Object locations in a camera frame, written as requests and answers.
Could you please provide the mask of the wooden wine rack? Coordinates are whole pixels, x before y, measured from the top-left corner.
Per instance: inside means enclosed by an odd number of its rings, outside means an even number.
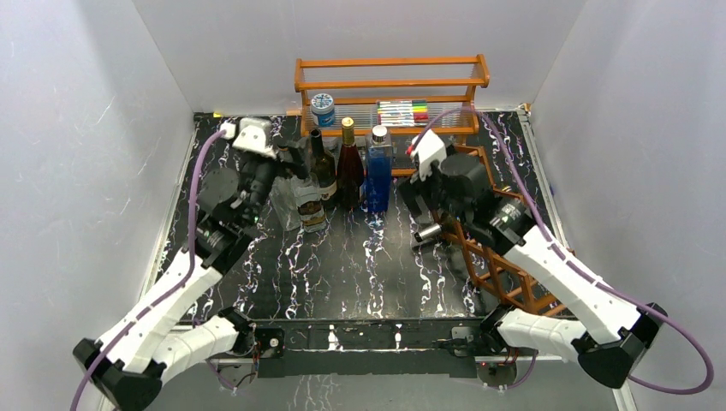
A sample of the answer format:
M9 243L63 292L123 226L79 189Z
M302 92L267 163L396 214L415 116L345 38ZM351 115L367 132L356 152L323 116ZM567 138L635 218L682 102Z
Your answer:
M548 317L564 316L566 306L543 284L479 241L474 235L473 224L461 220L461 216L466 213L461 210L463 206L473 206L476 211L481 211L484 206L504 206L509 203L521 205L523 196L512 193L509 187L500 189L491 185L493 179L490 166L481 147L449 146L447 160L451 170L462 169L465 179L472 183L455 184L452 178L437 175L437 180L448 191L439 191L439 198L444 204L432 205L430 212L434 221L441 226L440 235L444 240L461 247L472 284L497 297L506 306ZM464 193L464 198L455 200L453 194L460 191ZM453 212L456 210L461 212L455 215Z

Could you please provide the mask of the gold foil wine bottle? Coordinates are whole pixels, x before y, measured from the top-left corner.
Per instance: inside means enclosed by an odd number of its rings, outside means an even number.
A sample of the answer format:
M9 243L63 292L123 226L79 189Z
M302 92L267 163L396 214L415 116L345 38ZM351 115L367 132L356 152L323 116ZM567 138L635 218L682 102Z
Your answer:
M361 202L364 168L356 145L354 119L344 117L341 124L342 147L337 165L337 191L340 204L353 210Z

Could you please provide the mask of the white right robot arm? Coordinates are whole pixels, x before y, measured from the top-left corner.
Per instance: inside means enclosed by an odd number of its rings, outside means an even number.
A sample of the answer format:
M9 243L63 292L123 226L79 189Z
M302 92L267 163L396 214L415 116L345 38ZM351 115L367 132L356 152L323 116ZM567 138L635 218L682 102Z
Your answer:
M493 354L510 348L555 354L577 362L604 386L622 387L651 347L665 312L655 303L638 308L605 292L599 280L584 278L574 255L539 228L523 200L491 188L477 158L441 152L414 154L412 160L415 171L399 188L415 216L424 200L543 284L575 316L555 319L500 305L480 325L484 347Z

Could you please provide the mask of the blue glass bottle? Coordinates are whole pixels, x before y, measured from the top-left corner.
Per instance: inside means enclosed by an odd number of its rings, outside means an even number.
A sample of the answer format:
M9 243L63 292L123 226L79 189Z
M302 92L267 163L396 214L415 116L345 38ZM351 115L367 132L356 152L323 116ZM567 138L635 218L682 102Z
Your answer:
M376 125L366 141L366 203L369 212L388 210L393 170L390 131Z

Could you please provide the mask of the dark green wine bottle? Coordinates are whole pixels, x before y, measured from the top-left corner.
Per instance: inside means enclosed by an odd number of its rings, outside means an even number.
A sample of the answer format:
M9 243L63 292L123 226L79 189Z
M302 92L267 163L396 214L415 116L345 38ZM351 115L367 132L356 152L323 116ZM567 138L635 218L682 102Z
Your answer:
M318 179L319 192L326 209L335 207L337 195L336 163L333 155L324 147L322 134L314 128L310 132L312 148L311 172Z

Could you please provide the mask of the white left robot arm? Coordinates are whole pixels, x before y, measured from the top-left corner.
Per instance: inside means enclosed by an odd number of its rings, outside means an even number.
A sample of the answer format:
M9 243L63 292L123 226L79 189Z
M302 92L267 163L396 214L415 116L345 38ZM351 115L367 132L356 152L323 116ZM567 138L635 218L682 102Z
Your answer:
M173 335L178 321L246 252L274 181L308 175L296 144L244 150L240 170L202 170L197 161L189 188L187 244L167 271L116 325L84 338L73 355L83 384L93 384L117 410L143 410L188 368L217 354L256 356L256 324L227 307L190 331Z

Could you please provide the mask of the silver capped wine bottle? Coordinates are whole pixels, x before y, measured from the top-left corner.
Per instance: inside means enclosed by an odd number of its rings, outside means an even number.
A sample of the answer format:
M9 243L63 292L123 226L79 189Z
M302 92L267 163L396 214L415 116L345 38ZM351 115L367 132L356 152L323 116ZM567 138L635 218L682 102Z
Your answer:
M433 223L414 232L413 239L417 243L423 244L428 241L432 241L443 234L450 234L454 231L455 228L452 223Z

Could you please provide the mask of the dark bottle rack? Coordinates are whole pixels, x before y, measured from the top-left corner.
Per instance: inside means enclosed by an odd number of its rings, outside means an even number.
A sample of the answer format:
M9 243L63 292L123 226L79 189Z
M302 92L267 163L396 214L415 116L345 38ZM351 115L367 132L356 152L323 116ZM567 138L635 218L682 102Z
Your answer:
M324 229L327 220L317 176L314 173L305 179L293 176L291 186L302 229L306 233Z

